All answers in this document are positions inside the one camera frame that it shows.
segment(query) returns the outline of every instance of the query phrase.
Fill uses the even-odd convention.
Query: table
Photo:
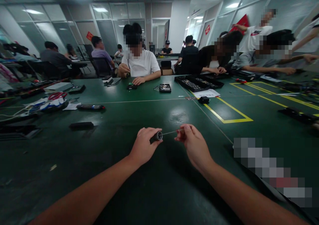
[[[300,81],[300,77],[289,80]],[[130,79],[113,87],[104,87],[100,79],[73,80],[75,85],[85,84],[86,90],[67,98],[79,96],[81,103],[104,105],[106,110],[44,114],[32,122],[43,128],[32,140],[1,142],[0,173],[4,183],[12,181],[0,190],[0,224],[27,223],[59,198],[121,160],[129,154],[140,128],[159,127],[165,133],[182,123],[191,123],[199,129],[218,164],[298,213],[289,203],[276,199],[257,176],[234,160],[232,145],[237,137],[262,137],[263,147],[270,147],[270,157],[283,157],[285,166],[291,167],[292,177],[305,177],[307,187],[318,187],[318,177],[312,175],[314,171],[306,170],[317,164],[318,146],[314,147],[314,141],[311,144],[314,137],[306,126],[277,112],[284,105],[308,113],[318,110],[268,94],[278,89],[262,82],[240,85],[232,79],[221,81],[225,83],[218,90],[221,98],[211,98],[205,106],[187,101],[184,97],[192,94],[174,82],[174,76],[162,76],[132,91],[126,90]],[[172,93],[153,90],[161,83],[170,84]],[[6,108],[0,107],[0,112],[14,114],[22,104],[43,95],[16,100]],[[89,132],[69,130],[71,123],[84,121],[93,122],[95,128]],[[95,224],[105,221],[109,224],[241,224],[192,168],[184,146],[174,141],[174,136],[164,137],[150,161],[128,178]],[[287,145],[290,153],[283,150]]]

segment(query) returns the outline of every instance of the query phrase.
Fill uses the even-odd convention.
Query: office chair
[[[90,61],[94,67],[97,78],[113,76],[111,65],[105,57],[90,57]]]
[[[200,74],[202,71],[201,66],[199,66],[199,55],[187,54],[183,57],[183,60],[180,65],[175,67],[175,74],[177,75],[186,75],[186,74]]]

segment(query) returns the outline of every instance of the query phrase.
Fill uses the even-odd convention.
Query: person
[[[121,44],[117,45],[117,52],[114,54],[114,57],[121,58],[123,56],[123,48]]]
[[[192,166],[244,224],[307,224],[218,165],[211,157],[203,135],[195,126],[183,124],[180,129],[175,141],[184,144]],[[152,136],[159,131],[162,129],[140,129],[128,156],[56,201],[29,225],[93,224],[122,184],[150,160],[163,142],[150,143]]]
[[[233,27],[238,28],[241,31],[246,32],[246,39],[239,49],[240,53],[249,52],[256,49],[256,43],[259,43],[262,36],[266,36],[272,32],[272,26],[269,26],[269,21],[276,15],[275,9],[270,9],[263,16],[261,22],[257,26],[245,27],[242,25],[235,24]]]
[[[319,14],[298,34],[292,43],[292,52],[314,53],[319,47]]]
[[[71,65],[72,61],[70,60],[68,53],[61,54],[59,53],[59,48],[53,42],[46,41],[44,43],[46,49],[40,53],[41,61],[48,61],[55,65],[60,73],[62,78],[80,78],[81,71],[79,68],[69,69],[67,65]]]
[[[291,67],[277,68],[271,67],[276,64],[286,64],[297,60],[305,59],[307,62],[319,59],[319,56],[303,54],[294,56],[289,59],[271,59],[274,50],[281,49],[283,46],[288,45],[294,41],[293,33],[291,30],[280,30],[266,36],[266,40],[262,41],[259,49],[243,53],[239,56],[238,60],[232,66],[233,70],[244,70],[252,72],[282,72],[291,75],[296,72],[296,69]]]
[[[91,39],[91,42],[93,44],[93,47],[95,47],[95,49],[91,53],[92,57],[106,58],[112,73],[117,74],[118,69],[115,68],[114,61],[112,60],[110,55],[107,53],[107,51],[105,51],[102,39],[98,36],[93,36]],[[104,61],[95,60],[94,62],[95,62],[95,66],[97,67],[97,69],[99,70],[100,73],[104,72],[104,71],[108,71],[107,68],[105,68],[106,65],[105,65]]]
[[[130,53],[122,57],[119,76],[125,78],[130,73],[131,77],[135,77],[132,83],[137,86],[159,78],[161,72],[154,53],[143,50],[141,26],[138,23],[125,25],[123,35]]]
[[[181,63],[183,60],[183,57],[186,56],[187,54],[196,54],[198,53],[198,48],[193,45],[193,36],[188,35],[185,38],[185,44],[186,47],[182,48],[179,54],[178,61],[174,64],[174,67],[176,67],[177,64]]]
[[[211,68],[213,73],[223,74],[226,71],[225,66],[231,59],[231,56],[237,50],[237,46],[243,39],[239,31],[233,31],[224,35],[214,45],[203,47],[199,51],[199,65],[211,68],[214,62],[218,62],[218,68]]]

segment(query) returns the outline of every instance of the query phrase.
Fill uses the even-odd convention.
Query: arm
[[[184,131],[178,132],[175,140],[184,143],[192,165],[244,224],[307,224],[217,165],[205,139],[193,125],[184,124],[180,128]]]
[[[126,179],[146,163],[162,142],[150,144],[161,129],[142,128],[129,156],[70,192],[36,217],[30,225],[89,225],[114,196]]]
[[[318,35],[319,35],[319,27],[313,28],[304,39],[302,39],[300,42],[298,42],[292,48],[292,51],[294,52],[295,50],[301,48],[303,45],[305,45],[306,43],[310,42],[311,40],[313,40]]]

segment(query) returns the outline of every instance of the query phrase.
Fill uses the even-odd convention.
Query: black device
[[[208,104],[209,103],[209,98],[208,97],[201,97],[198,102],[200,104]]]
[[[86,86],[85,85],[80,85],[80,86],[74,86],[69,90],[69,94],[78,94],[82,93],[85,90]]]
[[[172,92],[172,89],[170,88],[169,84],[160,84],[159,87],[160,87],[159,88],[160,92],[166,92],[166,93],[171,93]]]

